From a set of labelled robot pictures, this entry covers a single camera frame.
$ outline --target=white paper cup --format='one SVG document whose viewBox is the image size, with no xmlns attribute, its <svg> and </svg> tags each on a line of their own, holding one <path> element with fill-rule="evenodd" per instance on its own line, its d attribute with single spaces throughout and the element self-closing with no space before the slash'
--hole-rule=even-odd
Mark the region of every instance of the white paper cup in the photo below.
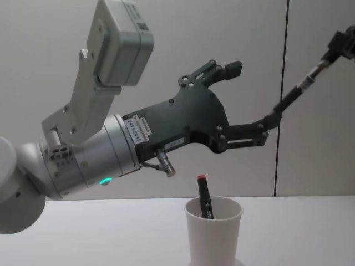
<svg viewBox="0 0 355 266">
<path fill-rule="evenodd" d="M 200 199 L 186 204 L 191 266 L 235 266 L 240 217 L 239 203 L 221 196 L 211 196 L 214 219 L 204 219 Z"/>
</svg>

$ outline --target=barcode label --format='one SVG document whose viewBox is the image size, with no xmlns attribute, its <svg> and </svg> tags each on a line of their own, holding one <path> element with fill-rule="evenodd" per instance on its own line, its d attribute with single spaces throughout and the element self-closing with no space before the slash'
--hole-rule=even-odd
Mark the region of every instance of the barcode label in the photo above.
<svg viewBox="0 0 355 266">
<path fill-rule="evenodd" d="M 182 138 L 180 138 L 178 140 L 174 140 L 174 141 L 172 141 L 170 143 L 165 144 L 164 150 L 166 151 L 166 150 L 171 149 L 171 148 L 173 148 L 175 146 L 179 146 L 179 145 L 181 145 L 183 143 L 184 143 L 184 138 L 182 137 Z"/>
<path fill-rule="evenodd" d="M 144 117 L 141 118 L 139 122 L 140 122 L 140 124 L 141 124 L 143 130 L 145 131 L 145 133 L 146 133 L 148 136 L 151 135 L 152 133 L 151 133 L 150 127 L 149 127 L 148 123 L 146 122 L 145 118 L 144 118 Z"/>
<path fill-rule="evenodd" d="M 143 134 L 140 132 L 139 127 L 133 118 L 125 120 L 124 124 L 126 125 L 134 144 L 140 144 L 144 142 Z"/>
<path fill-rule="evenodd" d="M 144 117 L 139 118 L 137 115 L 133 115 L 132 118 L 125 120 L 124 124 L 128 128 L 134 144 L 149 141 L 149 135 L 152 132 Z"/>
</svg>

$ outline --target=black marker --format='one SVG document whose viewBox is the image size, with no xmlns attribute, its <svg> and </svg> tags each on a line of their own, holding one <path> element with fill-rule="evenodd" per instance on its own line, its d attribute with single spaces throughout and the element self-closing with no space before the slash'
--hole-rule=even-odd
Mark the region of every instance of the black marker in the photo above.
<svg viewBox="0 0 355 266">
<path fill-rule="evenodd" d="M 206 176 L 198 176 L 197 182 L 199 184 L 202 217 L 206 219 L 213 219 L 212 204 Z"/>
</svg>

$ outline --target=green led light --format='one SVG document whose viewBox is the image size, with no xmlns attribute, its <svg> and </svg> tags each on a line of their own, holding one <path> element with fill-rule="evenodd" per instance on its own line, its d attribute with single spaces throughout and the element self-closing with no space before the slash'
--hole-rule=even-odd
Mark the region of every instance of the green led light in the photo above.
<svg viewBox="0 0 355 266">
<path fill-rule="evenodd" d="M 100 181 L 100 185 L 102 185 L 102 186 L 107 185 L 109 182 L 111 182 L 111 180 L 112 180 L 111 177 L 102 179 L 102 180 Z"/>
</svg>

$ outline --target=white table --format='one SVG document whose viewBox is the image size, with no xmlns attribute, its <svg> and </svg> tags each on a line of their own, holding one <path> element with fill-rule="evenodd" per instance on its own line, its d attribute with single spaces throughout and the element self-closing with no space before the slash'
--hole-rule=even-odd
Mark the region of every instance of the white table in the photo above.
<svg viewBox="0 0 355 266">
<path fill-rule="evenodd" d="M 355 265 L 355 196 L 233 199 L 239 266 Z M 188 266 L 188 200 L 47 202 L 30 229 L 0 235 L 0 265 Z"/>
</svg>

